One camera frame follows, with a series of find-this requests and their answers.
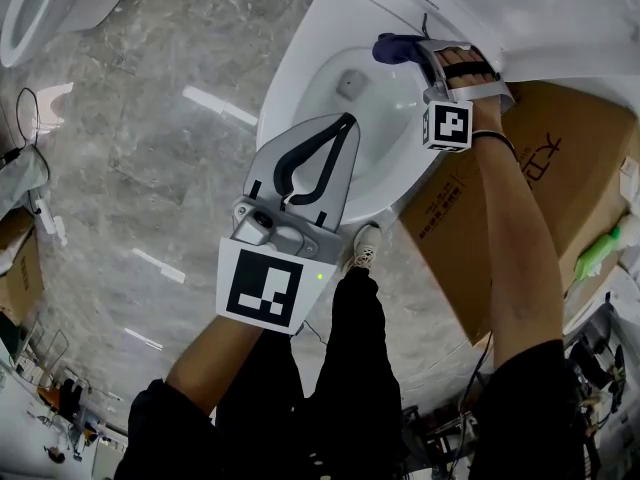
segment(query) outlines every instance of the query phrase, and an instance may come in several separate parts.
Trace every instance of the white sneaker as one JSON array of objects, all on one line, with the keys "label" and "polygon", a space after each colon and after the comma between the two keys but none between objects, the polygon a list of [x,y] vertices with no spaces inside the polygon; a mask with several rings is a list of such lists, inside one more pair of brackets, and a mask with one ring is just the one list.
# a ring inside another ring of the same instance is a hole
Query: white sneaker
[{"label": "white sneaker", "polygon": [[382,239],[382,231],[377,224],[367,224],[356,233],[353,239],[353,256],[342,267],[346,274],[353,267],[371,269]]}]

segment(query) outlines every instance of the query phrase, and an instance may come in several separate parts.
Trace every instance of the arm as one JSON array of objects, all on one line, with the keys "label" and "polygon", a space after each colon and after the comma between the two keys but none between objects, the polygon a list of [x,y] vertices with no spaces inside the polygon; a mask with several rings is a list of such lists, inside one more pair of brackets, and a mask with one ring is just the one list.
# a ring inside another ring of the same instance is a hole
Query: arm
[{"label": "arm", "polygon": [[[441,63],[482,60],[475,52],[445,50]],[[491,75],[453,78],[453,87],[483,84]],[[497,97],[473,102],[475,130],[502,132]],[[491,256],[491,327],[496,368],[519,353],[562,338],[562,281],[544,217],[509,148],[479,138],[473,150],[487,203]]]},{"label": "arm", "polygon": [[261,333],[259,327],[216,317],[182,353],[166,383],[211,414]]}]

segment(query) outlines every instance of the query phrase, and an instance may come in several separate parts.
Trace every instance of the gray marble floor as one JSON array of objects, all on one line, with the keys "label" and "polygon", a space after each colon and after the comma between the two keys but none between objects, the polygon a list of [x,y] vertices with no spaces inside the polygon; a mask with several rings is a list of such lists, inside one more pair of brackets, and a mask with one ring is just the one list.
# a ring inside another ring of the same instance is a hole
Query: gray marble floor
[{"label": "gray marble floor", "polygon": [[[43,343],[64,330],[71,347],[61,364],[89,380],[91,406],[115,425],[126,426],[135,395],[166,375],[213,317],[218,242],[231,233],[231,204],[255,152],[253,127],[182,92],[193,86],[257,116],[311,1],[122,0],[98,28],[57,37],[26,65],[0,72],[0,103],[16,142],[18,92],[28,86],[38,94],[38,144],[51,167],[43,194],[69,240],[63,247],[39,229]],[[33,116],[25,97],[20,122],[30,139]],[[373,276],[403,403],[428,411],[463,388],[480,352],[466,342],[397,211],[379,216],[385,240]],[[184,284],[134,249],[184,272]],[[335,282],[309,318],[324,339]],[[310,392],[324,346],[305,328],[293,348]]]}]

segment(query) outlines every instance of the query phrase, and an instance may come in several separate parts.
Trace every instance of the green bottle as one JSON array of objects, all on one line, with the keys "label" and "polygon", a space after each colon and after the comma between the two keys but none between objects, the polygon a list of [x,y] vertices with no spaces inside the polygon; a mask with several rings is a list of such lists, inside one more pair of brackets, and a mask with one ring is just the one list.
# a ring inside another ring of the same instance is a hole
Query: green bottle
[{"label": "green bottle", "polygon": [[576,279],[582,281],[589,275],[611,251],[616,248],[616,242],[620,238],[620,228],[616,226],[608,235],[602,235],[595,243],[583,252],[576,263]]}]

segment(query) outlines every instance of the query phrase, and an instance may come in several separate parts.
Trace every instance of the cardboard box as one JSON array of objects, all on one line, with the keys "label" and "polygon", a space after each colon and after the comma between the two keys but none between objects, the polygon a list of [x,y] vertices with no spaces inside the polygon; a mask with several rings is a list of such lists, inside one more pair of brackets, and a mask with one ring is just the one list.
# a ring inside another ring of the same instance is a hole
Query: cardboard box
[{"label": "cardboard box", "polygon": [[[505,133],[551,231],[566,291],[578,256],[625,211],[619,169],[627,155],[640,160],[636,117],[549,83],[510,88],[517,104],[504,116]],[[447,155],[401,220],[467,337],[477,343],[490,328],[491,274],[484,191],[473,152]],[[606,278],[611,263],[599,277]]]},{"label": "cardboard box", "polygon": [[20,325],[44,290],[34,221],[25,209],[12,210],[0,221],[0,256],[0,311]]}]

